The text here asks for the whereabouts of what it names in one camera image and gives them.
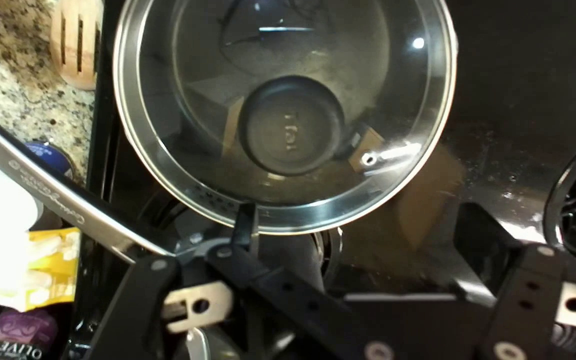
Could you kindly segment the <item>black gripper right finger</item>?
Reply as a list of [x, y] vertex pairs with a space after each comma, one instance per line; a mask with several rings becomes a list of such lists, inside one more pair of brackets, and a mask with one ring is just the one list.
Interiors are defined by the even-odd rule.
[[576, 256], [517, 240], [475, 202], [458, 210], [455, 246], [495, 296], [481, 360], [576, 360]]

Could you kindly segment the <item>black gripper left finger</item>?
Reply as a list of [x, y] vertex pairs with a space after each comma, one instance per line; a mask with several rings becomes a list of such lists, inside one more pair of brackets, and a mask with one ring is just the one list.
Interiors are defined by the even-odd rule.
[[130, 266], [86, 360], [191, 360], [187, 337], [220, 329], [247, 357], [341, 357], [338, 303], [255, 253], [258, 207], [243, 205], [235, 234], [204, 256], [150, 256]]

